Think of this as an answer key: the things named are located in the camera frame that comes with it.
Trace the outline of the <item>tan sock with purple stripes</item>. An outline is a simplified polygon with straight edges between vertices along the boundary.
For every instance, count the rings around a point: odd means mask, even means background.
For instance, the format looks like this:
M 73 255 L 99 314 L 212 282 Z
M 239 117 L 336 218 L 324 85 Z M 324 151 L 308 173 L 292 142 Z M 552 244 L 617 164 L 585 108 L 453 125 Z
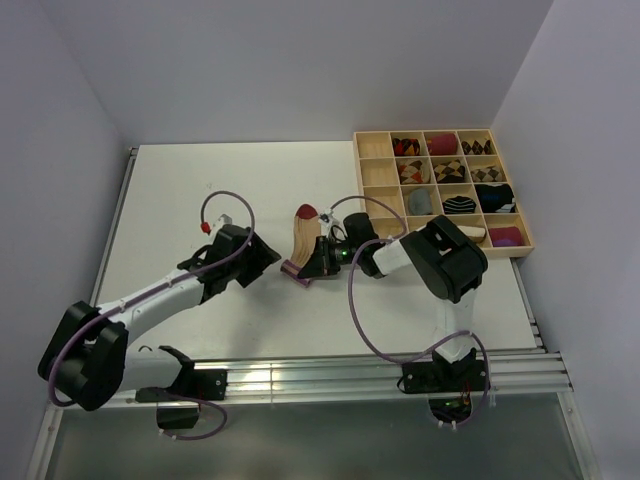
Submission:
M 281 264 L 280 271 L 296 285 L 308 288 L 311 279 L 302 279 L 299 272 L 311 258 L 315 240 L 321 235 L 317 210 L 310 204 L 302 204 L 293 219 L 293 251 Z

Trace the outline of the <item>tan orange argyle sock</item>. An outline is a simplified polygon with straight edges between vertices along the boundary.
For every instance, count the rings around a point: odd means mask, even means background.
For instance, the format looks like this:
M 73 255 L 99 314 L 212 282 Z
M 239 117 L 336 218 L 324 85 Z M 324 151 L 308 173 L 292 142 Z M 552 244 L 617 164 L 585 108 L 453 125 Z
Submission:
M 431 178 L 429 165 L 419 158 L 405 158 L 396 161 L 401 185 L 428 184 Z

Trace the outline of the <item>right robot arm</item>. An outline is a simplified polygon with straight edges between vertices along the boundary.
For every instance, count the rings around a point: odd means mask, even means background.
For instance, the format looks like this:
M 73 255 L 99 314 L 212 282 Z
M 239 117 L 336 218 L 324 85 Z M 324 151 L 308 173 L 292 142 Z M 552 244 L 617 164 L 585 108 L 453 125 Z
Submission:
M 481 348 L 472 323 L 476 293 L 488 269 L 486 255 L 443 215 L 391 239 L 380 238 L 365 213 L 345 217 L 342 226 L 342 240 L 331 233 L 316 238 L 298 277 L 332 277 L 348 265 L 381 279 L 405 267 L 413 268 L 443 307 L 436 329 L 441 338 L 430 352 L 435 363 L 434 381 L 446 390 L 457 388 L 477 362 L 476 352 Z

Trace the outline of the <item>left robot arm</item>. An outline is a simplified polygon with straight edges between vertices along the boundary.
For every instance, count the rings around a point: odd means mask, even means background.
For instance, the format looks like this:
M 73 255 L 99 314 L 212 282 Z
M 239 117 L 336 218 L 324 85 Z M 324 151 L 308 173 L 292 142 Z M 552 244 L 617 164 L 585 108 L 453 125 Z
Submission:
M 129 352 L 147 331 L 222 293 L 231 281 L 249 286 L 280 255 L 249 228 L 224 225 L 212 242 L 161 280 L 111 303 L 84 301 L 64 313 L 37 367 L 38 375 L 86 411 L 117 392 L 156 389 L 183 399 L 208 387 L 186 354 L 170 346 Z

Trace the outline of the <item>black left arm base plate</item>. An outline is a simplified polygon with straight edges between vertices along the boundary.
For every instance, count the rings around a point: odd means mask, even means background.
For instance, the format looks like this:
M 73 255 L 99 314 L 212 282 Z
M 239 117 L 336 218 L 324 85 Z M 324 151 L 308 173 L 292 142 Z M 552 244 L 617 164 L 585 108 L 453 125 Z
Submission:
M 221 420 L 225 415 L 209 403 L 226 396 L 227 371 L 224 369 L 194 370 L 185 380 L 177 380 L 167 388 L 147 387 L 137 390 L 135 402 L 156 405 L 156 423 L 160 429 L 179 435 L 196 435 L 206 420 Z

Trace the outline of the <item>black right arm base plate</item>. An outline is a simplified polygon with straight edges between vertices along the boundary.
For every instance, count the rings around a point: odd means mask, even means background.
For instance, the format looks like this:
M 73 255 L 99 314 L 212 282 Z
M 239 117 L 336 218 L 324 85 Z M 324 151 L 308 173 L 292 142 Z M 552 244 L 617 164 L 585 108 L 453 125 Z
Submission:
M 453 427 L 472 416 L 473 393 L 488 395 L 488 380 L 485 362 L 471 354 L 471 359 L 453 363 L 440 358 L 405 363 L 396 387 L 407 395 L 448 394 L 448 397 L 431 399 L 428 404 L 437 422 Z

